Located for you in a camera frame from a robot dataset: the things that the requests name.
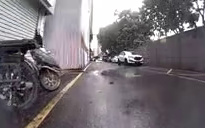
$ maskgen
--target parked car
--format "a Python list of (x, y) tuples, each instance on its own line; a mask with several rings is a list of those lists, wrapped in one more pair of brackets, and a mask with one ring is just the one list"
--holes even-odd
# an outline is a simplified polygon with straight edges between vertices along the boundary
[(117, 63), (117, 62), (118, 62), (118, 56), (114, 56), (114, 57), (111, 59), (111, 62)]
[(108, 62), (108, 56), (103, 56), (102, 59), (104, 62)]
[(118, 56), (118, 65), (122, 63), (142, 65), (143, 61), (144, 59), (141, 55), (132, 51), (123, 51)]

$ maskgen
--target yellow curb line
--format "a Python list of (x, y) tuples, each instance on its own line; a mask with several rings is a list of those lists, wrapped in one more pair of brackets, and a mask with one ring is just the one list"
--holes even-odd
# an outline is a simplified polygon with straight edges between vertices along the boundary
[(80, 73), (74, 80), (72, 80), (68, 85), (66, 85), (48, 104), (41, 110), (41, 112), (25, 127), (25, 128), (37, 128), (44, 121), (47, 115), (55, 107), (58, 101), (63, 97), (63, 95), (76, 83), (76, 81), (82, 76)]

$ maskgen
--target car wheel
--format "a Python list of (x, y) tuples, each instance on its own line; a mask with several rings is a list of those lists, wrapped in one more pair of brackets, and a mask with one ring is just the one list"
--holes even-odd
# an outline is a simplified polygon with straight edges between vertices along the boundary
[(128, 60), (125, 58), (125, 65), (128, 65)]
[(121, 65), (121, 61), (118, 59), (118, 65), (120, 66)]

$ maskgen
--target motorcycle wheel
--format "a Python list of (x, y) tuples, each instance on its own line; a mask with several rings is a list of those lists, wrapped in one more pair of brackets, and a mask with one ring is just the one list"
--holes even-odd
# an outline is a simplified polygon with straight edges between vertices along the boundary
[(30, 67), (29, 63), (21, 64), (21, 80), (23, 84), (19, 84), (13, 91), (13, 103), (18, 109), (30, 108), (37, 99), (39, 80), (36, 72)]
[(40, 72), (40, 81), (43, 88), (47, 91), (55, 91), (61, 84), (60, 76), (56, 72), (49, 69), (43, 69)]

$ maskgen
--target sidewalk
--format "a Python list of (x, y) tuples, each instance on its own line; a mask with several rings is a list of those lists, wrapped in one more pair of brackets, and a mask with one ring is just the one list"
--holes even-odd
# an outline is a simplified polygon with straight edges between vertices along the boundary
[[(62, 82), (58, 90), (48, 92), (39, 87), (38, 98), (34, 105), (28, 110), (10, 110), (6, 115), (12, 120), (10, 124), (3, 124), (6, 127), (22, 128), (25, 127), (47, 104), (51, 101), (55, 95), (58, 94), (70, 81), (72, 81), (79, 73), (78, 72), (66, 72), (62, 76)], [(5, 119), (5, 114), (0, 116), (0, 122)]]
[(205, 81), (205, 73), (203, 72), (194, 72), (194, 71), (188, 71), (188, 70), (179, 70), (179, 69), (167, 69), (167, 68), (160, 68), (160, 67), (145, 67), (152, 71), (157, 71), (164, 74), (169, 75), (176, 75), (176, 76), (183, 76), (183, 77), (189, 77), (194, 78), (198, 80)]

